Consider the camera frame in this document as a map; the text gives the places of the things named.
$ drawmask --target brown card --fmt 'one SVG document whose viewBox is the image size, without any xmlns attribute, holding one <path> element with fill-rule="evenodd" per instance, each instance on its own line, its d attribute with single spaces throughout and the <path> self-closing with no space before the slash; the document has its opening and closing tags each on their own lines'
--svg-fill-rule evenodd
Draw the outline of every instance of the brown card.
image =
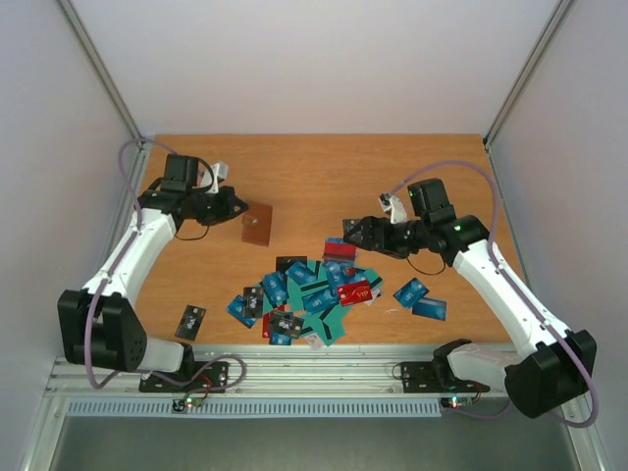
<svg viewBox="0 0 628 471">
<path fill-rule="evenodd" d="M 246 201 L 248 211 L 242 215 L 242 242 L 268 246 L 271 241 L 273 206 Z"/>
</svg>

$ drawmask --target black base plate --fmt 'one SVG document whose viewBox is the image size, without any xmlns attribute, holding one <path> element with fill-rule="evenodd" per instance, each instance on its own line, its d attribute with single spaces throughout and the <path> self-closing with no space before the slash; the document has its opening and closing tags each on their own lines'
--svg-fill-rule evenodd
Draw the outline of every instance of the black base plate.
<svg viewBox="0 0 628 471">
<path fill-rule="evenodd" d="M 404 361 L 399 363 L 400 377 L 404 393 L 476 393 L 478 389 L 482 393 L 491 390 L 488 386 L 469 381 L 455 380 L 451 389 L 441 388 L 432 370 L 430 361 Z"/>
<path fill-rule="evenodd" d="M 195 361 L 194 371 L 198 371 L 205 363 L 204 361 Z M 229 378 L 229 363 L 226 361 L 217 361 L 206 368 L 203 374 L 212 381 L 214 387 L 224 386 Z M 163 373 L 163 375 L 175 379 L 174 375 L 168 373 Z M 203 385 L 205 385 L 205 380 L 202 378 L 195 379 L 189 385 L 175 386 L 161 378 L 150 375 L 148 379 L 139 381 L 139 391 L 141 393 L 187 393 L 191 390 L 202 389 L 204 388 Z M 212 392 L 212 394 L 218 393 L 224 393 L 224 391 Z"/>
</svg>

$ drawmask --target white wall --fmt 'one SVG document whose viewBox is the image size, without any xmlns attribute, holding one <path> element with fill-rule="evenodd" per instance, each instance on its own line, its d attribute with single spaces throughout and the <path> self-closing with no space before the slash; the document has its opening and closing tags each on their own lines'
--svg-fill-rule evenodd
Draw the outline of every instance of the white wall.
<svg viewBox="0 0 628 471">
<path fill-rule="evenodd" d="M 628 469 L 628 3 L 577 2 L 497 138 L 495 160 L 530 281 L 598 341 L 600 430 Z"/>
<path fill-rule="evenodd" d="M 128 138 L 54 2 L 0 15 L 0 468 L 18 469 L 62 353 L 56 302 L 103 254 Z"/>
<path fill-rule="evenodd" d="M 487 131 L 555 0 L 75 0 L 145 133 Z"/>
</svg>

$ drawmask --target wooden tabletop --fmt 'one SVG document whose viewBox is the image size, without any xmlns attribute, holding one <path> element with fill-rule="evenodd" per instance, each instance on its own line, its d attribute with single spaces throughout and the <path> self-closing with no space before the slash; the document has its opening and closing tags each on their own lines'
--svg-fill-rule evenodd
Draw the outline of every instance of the wooden tabletop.
<svg viewBox="0 0 628 471">
<path fill-rule="evenodd" d="M 378 195 L 420 167 L 443 159 L 462 159 L 487 170 L 478 135 L 159 135 L 179 153 L 229 164 L 225 184 L 238 197 L 273 205 L 271 244 L 240 241 L 241 218 L 209 230 L 199 241 L 173 240 L 157 259 L 139 295 L 138 317 L 149 335 L 175 340 L 175 330 L 188 304 L 207 309 L 196 342 L 263 343 L 261 322 L 251 330 L 232 318 L 226 307 L 242 288 L 275 270 L 281 255 L 321 259 L 325 238 L 342 235 L 342 219 L 383 213 Z M 142 189 L 164 170 L 166 152 L 153 146 Z M 491 192 L 481 176 L 461 167 L 442 167 L 423 178 L 438 177 L 456 214 L 473 214 L 486 226 L 491 220 Z M 399 192 L 411 215 L 407 191 Z M 185 222 L 181 237 L 204 229 Z M 508 226 L 500 214 L 497 242 L 520 272 Z M 425 252 L 412 257 L 425 271 L 441 267 L 441 259 Z M 452 269 L 435 277 L 414 272 L 405 262 L 358 250 L 357 265 L 372 267 L 384 279 L 384 296 L 372 306 L 357 305 L 344 320 L 350 343 L 440 343 L 459 338 L 507 341 L 501 324 L 480 295 Z M 445 322 L 413 316 L 393 298 L 417 277 L 430 297 L 447 302 Z"/>
</svg>

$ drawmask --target robotic arm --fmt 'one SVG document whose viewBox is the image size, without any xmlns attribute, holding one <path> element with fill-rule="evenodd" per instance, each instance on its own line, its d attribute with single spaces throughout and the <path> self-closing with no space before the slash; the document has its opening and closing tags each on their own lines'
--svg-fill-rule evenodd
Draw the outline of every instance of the robotic arm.
<svg viewBox="0 0 628 471">
<path fill-rule="evenodd" d="M 456 217 L 441 180 L 411 184 L 408 192 L 419 220 L 407 221 L 400 200 L 382 195 L 380 203 L 391 219 L 363 218 L 345 232 L 344 241 L 400 259 L 426 248 L 440 254 L 482 295 L 517 352 L 504 355 L 470 340 L 444 345 L 434 352 L 432 362 L 442 386 L 447 388 L 457 378 L 506 390 L 515 406 L 531 418 L 585 393 L 585 380 L 550 329 L 566 341 L 590 375 L 597 350 L 591 335 L 573 333 L 554 317 L 517 277 L 494 242 L 495 258 L 491 257 L 489 231 L 474 216 Z M 543 322 L 533 308 L 543 313 Z"/>
<path fill-rule="evenodd" d="M 200 187 L 194 187 L 199 162 L 207 171 Z M 232 186 L 219 187 L 228 170 L 223 162 L 209 166 L 196 157 L 168 155 L 164 177 L 138 198 L 140 213 L 133 215 L 103 267 L 81 290 L 68 289 L 59 298 L 59 322 L 69 362 L 85 362 L 85 324 L 95 299 L 88 340 L 93 366 L 118 371 L 156 370 L 176 373 L 181 381 L 189 379 L 193 372 L 191 346 L 148 337 L 134 307 L 153 263 L 183 221 L 192 219 L 211 227 L 248 209 Z"/>
</svg>

